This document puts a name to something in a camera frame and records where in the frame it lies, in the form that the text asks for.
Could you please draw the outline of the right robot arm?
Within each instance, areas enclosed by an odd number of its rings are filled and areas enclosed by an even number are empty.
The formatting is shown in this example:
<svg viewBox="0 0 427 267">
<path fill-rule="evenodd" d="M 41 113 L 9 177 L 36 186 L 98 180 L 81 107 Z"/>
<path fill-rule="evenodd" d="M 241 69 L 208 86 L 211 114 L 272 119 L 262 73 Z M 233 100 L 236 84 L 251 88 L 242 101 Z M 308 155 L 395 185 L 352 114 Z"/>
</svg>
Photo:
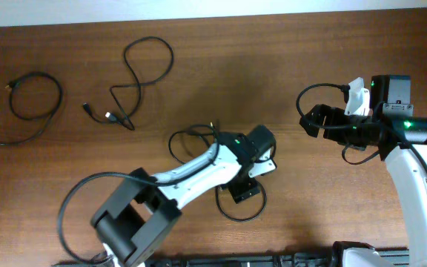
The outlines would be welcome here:
<svg viewBox="0 0 427 267">
<path fill-rule="evenodd" d="M 305 132 L 337 142 L 345 150 L 374 146 L 390 174 L 406 225 L 408 264 L 427 266 L 427 118 L 415 117 L 411 78 L 377 75 L 366 88 L 359 77 L 336 88 L 345 108 L 315 105 L 299 112 Z"/>
</svg>

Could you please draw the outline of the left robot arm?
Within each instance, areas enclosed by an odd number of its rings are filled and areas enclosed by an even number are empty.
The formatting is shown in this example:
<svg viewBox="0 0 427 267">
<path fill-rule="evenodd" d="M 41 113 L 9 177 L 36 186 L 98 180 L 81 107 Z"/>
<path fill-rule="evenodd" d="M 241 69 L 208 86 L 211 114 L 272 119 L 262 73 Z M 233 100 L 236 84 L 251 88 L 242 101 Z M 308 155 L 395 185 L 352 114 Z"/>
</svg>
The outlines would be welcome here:
<svg viewBox="0 0 427 267">
<path fill-rule="evenodd" d="M 264 126 L 250 133 L 214 132 L 206 152 L 171 171 L 132 171 L 93 215 L 96 230 L 115 266 L 140 266 L 161 245 L 191 201 L 226 188 L 236 203 L 265 189 L 257 176 L 277 167 L 274 135 Z"/>
</svg>

